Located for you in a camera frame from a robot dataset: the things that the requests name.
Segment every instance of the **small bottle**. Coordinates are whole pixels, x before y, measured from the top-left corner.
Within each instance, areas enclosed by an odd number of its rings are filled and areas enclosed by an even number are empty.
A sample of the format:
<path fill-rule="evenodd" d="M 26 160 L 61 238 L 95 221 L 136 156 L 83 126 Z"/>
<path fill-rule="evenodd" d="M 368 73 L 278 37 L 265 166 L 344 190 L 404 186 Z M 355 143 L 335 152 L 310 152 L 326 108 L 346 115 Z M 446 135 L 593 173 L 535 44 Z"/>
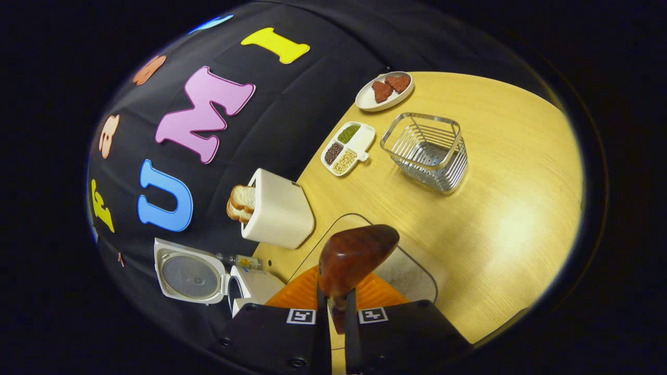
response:
<path fill-rule="evenodd" d="M 224 256 L 221 253 L 217 253 L 215 257 L 220 259 L 220 261 L 227 266 L 245 267 L 249 270 L 261 270 L 261 260 L 257 258 L 238 254 Z"/>

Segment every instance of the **wire basket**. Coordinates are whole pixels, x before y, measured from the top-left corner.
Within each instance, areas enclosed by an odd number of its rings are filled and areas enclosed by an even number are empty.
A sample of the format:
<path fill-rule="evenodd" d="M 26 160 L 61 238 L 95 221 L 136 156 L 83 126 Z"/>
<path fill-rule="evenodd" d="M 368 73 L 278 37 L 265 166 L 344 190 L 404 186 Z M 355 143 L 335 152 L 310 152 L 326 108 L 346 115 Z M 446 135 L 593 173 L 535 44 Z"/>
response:
<path fill-rule="evenodd" d="M 406 125 L 400 134 L 394 131 L 402 128 L 399 124 Z M 402 113 L 382 136 L 380 147 L 408 176 L 439 192 L 454 192 L 468 166 L 461 127 L 444 117 Z"/>

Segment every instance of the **letter m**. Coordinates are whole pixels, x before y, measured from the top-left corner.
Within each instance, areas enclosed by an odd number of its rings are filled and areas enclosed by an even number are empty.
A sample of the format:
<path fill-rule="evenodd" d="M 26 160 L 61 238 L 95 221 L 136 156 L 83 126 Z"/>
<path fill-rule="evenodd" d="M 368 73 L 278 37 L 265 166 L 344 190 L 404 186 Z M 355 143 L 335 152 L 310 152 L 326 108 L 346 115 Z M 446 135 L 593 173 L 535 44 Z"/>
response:
<path fill-rule="evenodd" d="M 208 138 L 195 131 L 217 131 L 227 128 L 227 123 L 215 110 L 213 103 L 225 108 L 225 114 L 234 116 L 243 109 L 255 93 L 255 85 L 240 85 L 212 74 L 208 66 L 199 68 L 185 82 L 185 94 L 192 102 L 192 109 L 167 113 L 155 132 L 155 141 L 165 139 L 178 143 L 199 154 L 202 163 L 213 160 L 220 140 Z"/>

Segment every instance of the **wooden table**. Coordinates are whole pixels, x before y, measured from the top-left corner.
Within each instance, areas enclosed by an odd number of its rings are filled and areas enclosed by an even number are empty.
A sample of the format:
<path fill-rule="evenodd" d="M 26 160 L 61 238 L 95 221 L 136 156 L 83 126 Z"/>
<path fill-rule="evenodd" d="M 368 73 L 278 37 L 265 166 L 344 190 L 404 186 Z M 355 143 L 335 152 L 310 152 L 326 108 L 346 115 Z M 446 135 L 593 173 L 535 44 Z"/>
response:
<path fill-rule="evenodd" d="M 313 234 L 296 250 L 258 245 L 254 256 L 287 282 L 331 225 L 360 214 L 399 231 L 403 249 L 438 281 L 436 306 L 471 343 L 531 306 L 566 261 L 579 229 L 583 168 L 566 116 L 518 87 L 471 75 L 411 72 L 415 88 L 395 107 L 366 113 L 354 103 L 348 121 L 376 129 L 365 163 L 343 177 L 319 159 L 298 179 L 315 216 Z M 405 175 L 380 147 L 403 112 L 456 120 L 468 170 L 451 195 Z"/>

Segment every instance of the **bread slice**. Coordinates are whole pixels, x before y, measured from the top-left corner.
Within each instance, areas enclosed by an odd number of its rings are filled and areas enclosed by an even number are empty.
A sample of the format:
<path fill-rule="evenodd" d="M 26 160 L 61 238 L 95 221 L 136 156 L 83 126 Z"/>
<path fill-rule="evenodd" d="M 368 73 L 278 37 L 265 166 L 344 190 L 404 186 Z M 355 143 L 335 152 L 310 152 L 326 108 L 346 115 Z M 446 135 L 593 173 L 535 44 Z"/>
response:
<path fill-rule="evenodd" d="M 384 83 L 381 81 L 373 82 L 373 91 L 375 92 L 376 103 L 382 103 L 387 100 L 389 95 L 394 92 L 394 89 L 389 83 Z"/>
<path fill-rule="evenodd" d="M 234 220 L 238 220 L 241 223 L 248 224 L 252 214 L 249 214 L 243 210 L 237 210 L 234 206 L 231 205 L 231 199 L 227 201 L 227 216 Z"/>
<path fill-rule="evenodd" d="M 255 211 L 255 187 L 236 185 L 229 195 L 231 205 L 237 210 L 243 210 L 249 214 Z"/>
<path fill-rule="evenodd" d="M 387 76 L 384 79 L 385 83 L 389 83 L 397 93 L 402 93 L 410 85 L 410 77 L 407 75 L 401 75 L 399 77 Z"/>

